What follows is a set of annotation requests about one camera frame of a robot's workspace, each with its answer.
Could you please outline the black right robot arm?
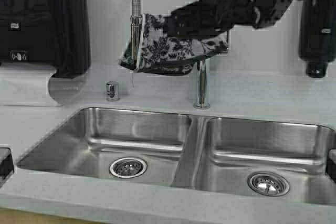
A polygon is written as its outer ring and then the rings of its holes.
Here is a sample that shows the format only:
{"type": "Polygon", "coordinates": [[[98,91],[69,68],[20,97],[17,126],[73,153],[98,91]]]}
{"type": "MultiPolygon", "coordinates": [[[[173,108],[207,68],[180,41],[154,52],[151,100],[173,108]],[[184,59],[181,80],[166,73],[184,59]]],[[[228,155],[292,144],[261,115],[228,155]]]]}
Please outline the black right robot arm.
{"type": "Polygon", "coordinates": [[[164,31],[181,39],[208,39],[234,26],[262,29],[278,22],[293,1],[301,0],[196,0],[165,18],[164,31]]]}

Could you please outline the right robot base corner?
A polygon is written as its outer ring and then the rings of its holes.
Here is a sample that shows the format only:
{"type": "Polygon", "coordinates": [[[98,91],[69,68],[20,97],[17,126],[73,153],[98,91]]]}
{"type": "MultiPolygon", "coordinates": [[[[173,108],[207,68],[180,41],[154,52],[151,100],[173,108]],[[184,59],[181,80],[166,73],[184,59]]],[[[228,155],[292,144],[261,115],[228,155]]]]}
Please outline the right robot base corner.
{"type": "Polygon", "coordinates": [[[335,149],[331,149],[327,157],[327,166],[326,174],[336,182],[336,173],[335,173],[335,149]]]}

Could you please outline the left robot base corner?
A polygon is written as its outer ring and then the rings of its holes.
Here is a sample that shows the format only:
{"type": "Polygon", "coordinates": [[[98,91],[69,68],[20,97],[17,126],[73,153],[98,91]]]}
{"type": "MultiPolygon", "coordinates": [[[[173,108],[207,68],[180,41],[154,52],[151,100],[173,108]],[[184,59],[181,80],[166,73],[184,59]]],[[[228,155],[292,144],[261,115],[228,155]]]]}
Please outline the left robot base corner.
{"type": "Polygon", "coordinates": [[[14,163],[10,148],[1,147],[1,187],[14,173],[14,163]]]}

